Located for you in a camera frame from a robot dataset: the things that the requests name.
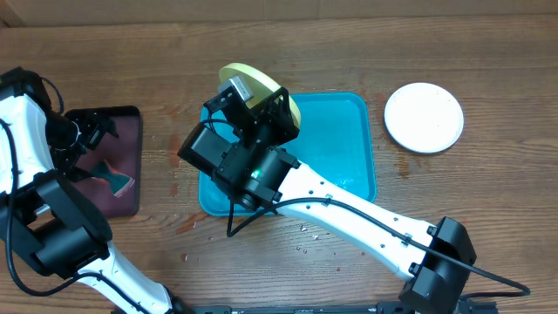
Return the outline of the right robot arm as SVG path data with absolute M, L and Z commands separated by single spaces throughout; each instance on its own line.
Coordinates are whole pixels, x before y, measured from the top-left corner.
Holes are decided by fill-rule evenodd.
M 234 87 L 205 103 L 239 140 L 231 143 L 200 122 L 178 156 L 208 175 L 232 204 L 315 224 L 377 258 L 405 280 L 399 300 L 419 313 L 453 313 L 476 254 L 465 227 L 449 217 L 437 224 L 395 214 L 324 179 L 282 144 L 299 134 L 281 87 L 249 107 Z

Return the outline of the white plate with red smear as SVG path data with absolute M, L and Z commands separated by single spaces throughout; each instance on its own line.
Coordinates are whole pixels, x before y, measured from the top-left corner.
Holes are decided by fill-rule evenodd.
M 388 98 L 384 125 L 401 147 L 419 154 L 437 154 L 457 142 L 465 116 L 449 91 L 417 82 L 398 88 Z

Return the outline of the green and pink sponge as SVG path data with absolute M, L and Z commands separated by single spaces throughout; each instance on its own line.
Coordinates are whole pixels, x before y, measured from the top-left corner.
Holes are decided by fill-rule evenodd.
M 106 181 L 116 197 L 123 195 L 135 182 L 135 179 L 116 170 L 106 160 L 96 164 L 91 174 L 95 178 Z

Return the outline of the yellow-green plate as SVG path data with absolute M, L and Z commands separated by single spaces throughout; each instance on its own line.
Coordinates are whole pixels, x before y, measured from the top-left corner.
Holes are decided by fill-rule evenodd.
M 283 86 L 279 85 L 277 82 L 275 82 L 268 75 L 266 75 L 263 72 L 260 72 L 259 70 L 255 69 L 254 67 L 252 67 L 250 65 L 245 65 L 245 64 L 241 64 L 241 63 L 231 63 L 229 65 L 226 65 L 226 66 L 222 67 L 219 70 L 219 78 L 220 78 L 221 83 L 225 79 L 233 77 L 234 75 L 243 76 L 245 81 L 248 83 L 249 88 L 251 89 L 251 91 L 254 94 L 254 97 L 251 100 L 249 100 L 248 102 L 246 102 L 249 108 L 255 106 L 257 103 L 259 103 L 261 100 L 263 100 L 266 96 L 270 95 L 272 92 L 277 91 L 280 87 L 283 87 Z M 291 98 L 291 96 L 289 96 L 289 100 L 291 101 L 290 109 L 291 109 L 292 113 L 294 113 L 295 124 L 296 124 L 296 126 L 300 127 L 301 114 L 300 114 L 299 108 L 298 108 L 296 102 Z M 269 126 L 260 126 L 259 129 L 261 127 L 264 127 L 266 129 L 268 129 L 268 131 L 271 132 Z M 242 133 L 238 133 L 236 129 L 235 129 L 235 132 L 238 135 L 242 135 Z

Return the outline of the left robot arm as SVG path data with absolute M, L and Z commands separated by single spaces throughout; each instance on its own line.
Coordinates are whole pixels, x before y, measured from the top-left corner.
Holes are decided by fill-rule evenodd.
M 170 289 L 128 261 L 100 209 L 75 185 L 95 178 L 115 196 L 134 184 L 106 162 L 77 166 L 117 125 L 103 109 L 53 110 L 51 81 L 16 67 L 1 76 L 1 239 L 14 284 L 48 297 L 82 283 L 123 313 L 188 313 Z

